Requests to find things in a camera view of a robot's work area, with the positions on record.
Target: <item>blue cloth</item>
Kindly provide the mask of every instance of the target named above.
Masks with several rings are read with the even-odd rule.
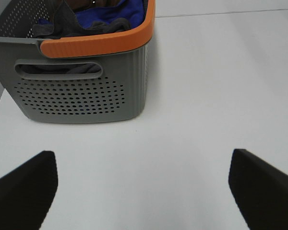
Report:
[[[121,0],[117,6],[90,8],[77,12],[75,15],[83,28],[89,28],[94,21],[111,23],[117,18],[125,18],[130,22],[133,29],[142,24],[144,20],[143,1]],[[45,19],[39,19],[38,23],[52,24]]]

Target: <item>gray plastic basket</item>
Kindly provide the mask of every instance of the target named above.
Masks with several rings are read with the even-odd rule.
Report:
[[[30,119],[50,123],[127,120],[144,108],[147,47],[107,55],[47,58],[43,39],[31,38],[32,25],[49,18],[52,1],[11,0],[0,14],[0,82]],[[99,73],[42,75],[20,70],[23,64],[96,63]]]

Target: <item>gray cloth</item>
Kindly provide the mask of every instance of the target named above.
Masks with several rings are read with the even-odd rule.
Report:
[[[101,70],[99,65],[76,64],[76,65],[22,65],[21,70],[30,74],[82,74],[97,73]]]
[[[34,38],[60,39],[61,37],[110,34],[130,29],[131,25],[125,18],[117,18],[110,24],[93,22],[89,28],[84,29],[79,25],[72,9],[63,1],[53,16],[53,24],[36,24],[32,32]]]

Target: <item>laundry basket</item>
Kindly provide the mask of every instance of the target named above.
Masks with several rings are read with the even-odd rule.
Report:
[[[54,12],[51,0],[2,0],[0,82],[30,119],[50,123],[127,120],[144,108],[147,48],[155,0],[143,0],[145,20],[129,31],[57,40],[32,38],[32,26]],[[29,74],[21,65],[94,63],[97,73]]]

